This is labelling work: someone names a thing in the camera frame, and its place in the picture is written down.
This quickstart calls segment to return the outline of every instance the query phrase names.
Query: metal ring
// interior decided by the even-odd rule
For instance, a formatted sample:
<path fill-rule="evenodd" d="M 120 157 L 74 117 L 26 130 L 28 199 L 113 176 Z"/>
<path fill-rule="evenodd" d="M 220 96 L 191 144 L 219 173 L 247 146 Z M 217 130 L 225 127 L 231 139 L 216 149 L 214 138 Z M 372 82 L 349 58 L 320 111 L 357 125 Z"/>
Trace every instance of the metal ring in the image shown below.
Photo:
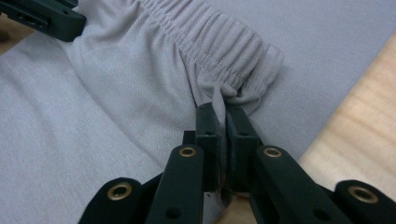
<path fill-rule="evenodd" d="M 192 147 L 183 147 L 178 153 L 182 157 L 192 157 L 197 153 L 197 151 Z"/>
<path fill-rule="evenodd" d="M 347 191 L 357 200 L 364 203 L 378 203 L 378 197 L 370 190 L 359 187 L 350 186 Z"/>
<path fill-rule="evenodd" d="M 116 193 L 115 191 L 117 189 L 124 189 L 124 191 L 122 193 Z M 132 186 L 127 182 L 121 182 L 113 186 L 107 192 L 107 198 L 110 199 L 111 201 L 119 201 L 128 197 L 131 193 L 132 193 Z"/>
<path fill-rule="evenodd" d="M 268 147 L 264 150 L 264 154 L 269 157 L 280 157 L 282 155 L 282 152 L 276 148 Z"/>

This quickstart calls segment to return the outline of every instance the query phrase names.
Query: gray garment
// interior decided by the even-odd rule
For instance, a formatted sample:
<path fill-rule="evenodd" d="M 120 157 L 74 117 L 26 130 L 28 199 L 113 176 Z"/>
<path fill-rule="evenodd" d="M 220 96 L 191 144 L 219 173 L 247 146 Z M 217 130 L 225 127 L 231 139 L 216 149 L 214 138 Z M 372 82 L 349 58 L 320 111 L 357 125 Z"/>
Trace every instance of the gray garment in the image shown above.
<path fill-rule="evenodd" d="M 207 0 L 285 54 L 251 115 L 265 143 L 298 159 L 396 29 L 396 1 Z"/>
<path fill-rule="evenodd" d="M 107 181 L 162 172 L 197 105 L 213 102 L 222 129 L 224 101 L 254 111 L 283 59 L 201 0 L 78 11 L 73 43 L 36 33 L 0 58 L 0 223 L 78 222 Z M 213 196 L 205 223 L 221 211 Z"/>

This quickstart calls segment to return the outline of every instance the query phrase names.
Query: tabletop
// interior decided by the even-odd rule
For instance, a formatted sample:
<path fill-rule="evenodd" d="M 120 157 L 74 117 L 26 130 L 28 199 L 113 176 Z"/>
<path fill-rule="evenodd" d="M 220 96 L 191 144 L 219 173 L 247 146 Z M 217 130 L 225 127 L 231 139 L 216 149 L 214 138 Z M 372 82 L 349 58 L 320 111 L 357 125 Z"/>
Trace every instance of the tabletop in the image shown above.
<path fill-rule="evenodd" d="M 33 31 L 0 16 L 0 54 Z M 396 33 L 333 113 L 300 165 L 318 184 L 358 179 L 396 201 Z M 218 223 L 255 223 L 237 197 Z"/>

